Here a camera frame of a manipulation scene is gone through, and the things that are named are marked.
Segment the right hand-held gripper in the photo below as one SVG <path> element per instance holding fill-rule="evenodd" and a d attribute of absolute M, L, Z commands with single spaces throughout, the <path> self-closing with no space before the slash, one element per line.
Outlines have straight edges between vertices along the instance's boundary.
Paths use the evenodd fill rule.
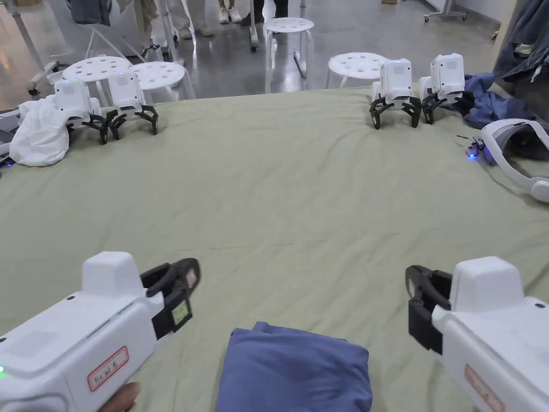
<path fill-rule="evenodd" d="M 516 267 L 496 256 L 453 275 L 412 265 L 405 285 L 409 335 L 477 411 L 548 411 L 548 304 L 525 295 Z"/>

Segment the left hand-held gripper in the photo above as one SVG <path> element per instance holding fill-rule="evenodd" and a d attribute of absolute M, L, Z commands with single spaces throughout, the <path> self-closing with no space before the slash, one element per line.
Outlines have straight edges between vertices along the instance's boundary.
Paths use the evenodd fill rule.
<path fill-rule="evenodd" d="M 1 411 L 98 411 L 192 318 L 200 280 L 193 257 L 141 274 L 127 252 L 87 259 L 80 291 L 2 336 Z"/>

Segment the person's left hand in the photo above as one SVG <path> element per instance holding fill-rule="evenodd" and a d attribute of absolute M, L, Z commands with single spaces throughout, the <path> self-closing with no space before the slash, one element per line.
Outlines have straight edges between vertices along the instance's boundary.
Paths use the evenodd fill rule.
<path fill-rule="evenodd" d="M 131 411 L 135 406 L 139 393 L 140 384 L 138 382 L 127 383 L 118 389 L 116 393 L 105 403 L 105 405 L 99 409 L 99 411 Z"/>

